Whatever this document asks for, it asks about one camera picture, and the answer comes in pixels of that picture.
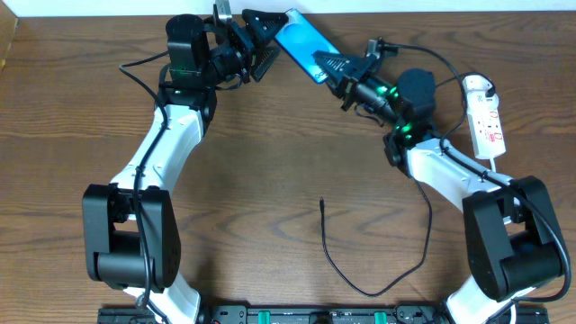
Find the wood grain surface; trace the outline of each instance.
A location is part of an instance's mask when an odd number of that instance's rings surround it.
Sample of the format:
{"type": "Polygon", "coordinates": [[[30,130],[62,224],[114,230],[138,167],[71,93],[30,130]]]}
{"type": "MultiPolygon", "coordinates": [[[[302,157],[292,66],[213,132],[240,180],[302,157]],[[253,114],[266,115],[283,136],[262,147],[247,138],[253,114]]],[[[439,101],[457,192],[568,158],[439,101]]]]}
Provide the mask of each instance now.
{"type": "MultiPolygon", "coordinates": [[[[542,179],[569,250],[576,253],[576,13],[402,13],[309,16],[343,52],[368,39],[418,44],[498,85],[508,153],[501,172],[542,179]]],[[[89,323],[103,304],[132,304],[86,274],[81,198],[106,184],[135,152],[152,100],[118,65],[166,49],[168,17],[22,19],[0,75],[0,322],[89,323]]],[[[135,67],[150,85],[165,61],[135,67]]],[[[402,52],[384,64],[450,77],[433,58],[402,52]]],[[[438,90],[446,131],[461,108],[454,84],[438,90]]],[[[253,305],[384,305],[440,301],[469,276],[462,214],[425,186],[434,207],[426,263],[384,296],[367,299],[334,272],[328,247],[369,292],[415,265],[427,207],[390,167],[389,127],[342,112],[286,54],[260,84],[218,93],[206,137],[188,158],[173,205],[181,271],[210,299],[253,305]]],[[[467,128],[452,142],[472,154],[467,128]]],[[[538,294],[554,293],[561,280],[538,294]]],[[[547,304],[553,323],[573,323],[576,293],[547,304]]]]}

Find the power strip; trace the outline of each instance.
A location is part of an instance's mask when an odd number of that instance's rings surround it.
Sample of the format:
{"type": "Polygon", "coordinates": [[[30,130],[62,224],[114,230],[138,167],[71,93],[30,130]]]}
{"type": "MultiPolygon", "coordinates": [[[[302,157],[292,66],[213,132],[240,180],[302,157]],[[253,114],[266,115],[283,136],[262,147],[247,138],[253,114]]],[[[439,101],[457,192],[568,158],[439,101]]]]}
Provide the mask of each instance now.
{"type": "Polygon", "coordinates": [[[467,113],[474,155],[478,159],[489,159],[493,164],[494,158],[506,153],[504,131],[498,114],[500,99],[493,91],[491,81],[483,76],[467,76],[463,86],[468,99],[467,113]]]}

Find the smartphone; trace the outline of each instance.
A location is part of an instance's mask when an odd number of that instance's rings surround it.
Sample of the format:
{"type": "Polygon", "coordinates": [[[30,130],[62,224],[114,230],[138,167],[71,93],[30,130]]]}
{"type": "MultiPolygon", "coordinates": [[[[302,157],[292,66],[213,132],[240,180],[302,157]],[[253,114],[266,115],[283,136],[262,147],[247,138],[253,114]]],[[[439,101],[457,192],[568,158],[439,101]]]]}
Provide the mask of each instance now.
{"type": "Polygon", "coordinates": [[[286,12],[288,22],[276,34],[276,41],[317,84],[324,83],[326,73],[314,61],[317,50],[340,52],[297,10],[286,12]]]}

